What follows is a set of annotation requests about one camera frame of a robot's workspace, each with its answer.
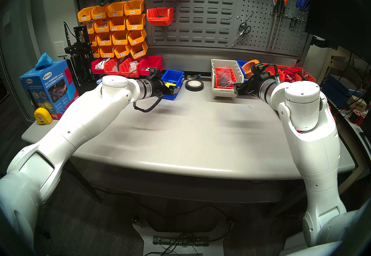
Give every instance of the white storage bin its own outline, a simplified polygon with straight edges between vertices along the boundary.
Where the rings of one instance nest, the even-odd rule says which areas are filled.
[[[216,67],[225,67],[225,68],[232,68],[234,75],[236,76],[237,82],[242,83],[244,80],[244,74],[240,66],[238,65],[236,60],[223,60],[223,59],[211,59],[211,80],[212,86],[211,90],[213,91],[214,96],[222,96],[222,97],[236,97],[237,95],[234,93],[233,89],[223,89],[223,88],[215,88],[215,68]]]

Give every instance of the floor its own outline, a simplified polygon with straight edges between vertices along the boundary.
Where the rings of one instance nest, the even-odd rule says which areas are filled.
[[[3,156],[0,172],[4,174],[11,159],[27,145],[21,140],[21,135],[30,123],[24,120],[11,96],[0,104],[0,115],[6,120],[0,124],[0,153]],[[370,182],[358,181],[355,186],[369,191]],[[100,191],[98,193],[103,198],[102,203],[85,194],[72,176],[62,173],[54,193],[39,210],[34,236],[37,255],[141,256],[143,242],[131,224],[136,215],[144,217],[157,231],[178,232],[210,231],[224,218],[218,210],[207,207],[183,217],[163,219],[128,196],[110,195]],[[346,207],[354,206],[352,195],[351,190],[344,194]],[[162,215],[190,211],[206,204],[146,195],[135,195],[135,198],[148,207],[156,207]],[[283,249],[285,239],[301,231],[301,221],[295,214],[305,210],[305,202],[299,203],[296,211],[290,212],[291,216],[264,219],[264,212],[271,206],[272,204],[218,205],[235,222],[224,240],[225,256],[278,255]]]

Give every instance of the screwdriver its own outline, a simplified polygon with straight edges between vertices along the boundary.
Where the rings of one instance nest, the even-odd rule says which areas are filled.
[[[278,14],[278,11],[279,11],[280,0],[274,0],[274,2],[275,2],[274,8],[273,8],[274,20],[273,20],[273,23],[272,23],[272,28],[270,29],[270,35],[269,35],[269,42],[268,42],[268,45],[267,45],[267,51],[269,49],[270,43],[272,42],[273,31],[274,31],[274,28],[276,27],[277,14]]]
[[[273,50],[273,48],[274,48],[274,44],[276,43],[277,34],[278,34],[278,29],[279,29],[279,26],[280,26],[280,24],[281,24],[282,16],[285,15],[286,5],[287,5],[287,0],[281,0],[281,4],[280,4],[280,7],[279,7],[280,18],[279,18],[279,22],[278,22],[278,27],[277,27],[276,36],[274,37],[272,50]]]

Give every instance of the workbench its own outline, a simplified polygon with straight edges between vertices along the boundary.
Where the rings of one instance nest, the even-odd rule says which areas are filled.
[[[144,99],[137,106],[146,109],[154,102]],[[35,143],[56,123],[35,122],[22,139]],[[276,111],[253,96],[214,97],[209,81],[199,92],[182,87],[174,101],[163,99],[149,113],[127,106],[71,160],[229,180],[301,179]],[[339,173],[354,168],[341,142]]]

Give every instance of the gray pegboard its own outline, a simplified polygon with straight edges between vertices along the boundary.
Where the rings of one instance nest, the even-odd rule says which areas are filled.
[[[308,13],[300,11],[299,8],[295,7],[296,1],[297,0],[288,0],[285,14],[306,19]],[[255,8],[255,14],[248,21],[248,24],[252,28],[251,32],[247,35],[240,36],[238,40],[233,43],[235,45],[233,48],[266,51],[274,18],[274,14],[271,13],[271,9],[273,9],[272,0],[237,0],[233,35],[236,37],[239,25],[251,15]],[[276,28],[270,47],[273,46],[278,22],[279,16],[277,16]],[[305,22],[298,21],[294,28],[290,28],[289,24],[290,19],[282,18],[276,44],[272,52],[300,57],[307,39],[307,33],[304,32]]]
[[[307,18],[307,13],[300,12],[295,3],[296,0],[288,1],[286,14]],[[80,8],[84,8],[97,3],[95,0],[81,0],[79,4]],[[174,20],[168,27],[152,27],[146,21],[149,47],[205,47],[266,52],[273,22],[270,12],[272,0],[145,0],[144,4],[144,13],[148,8],[174,7]],[[237,35],[240,23],[254,8],[257,8],[257,13],[249,21],[252,31],[240,37],[232,47],[231,42]],[[295,28],[289,28],[289,23],[289,19],[282,18],[273,52],[300,58],[307,38],[305,23],[298,21]]]

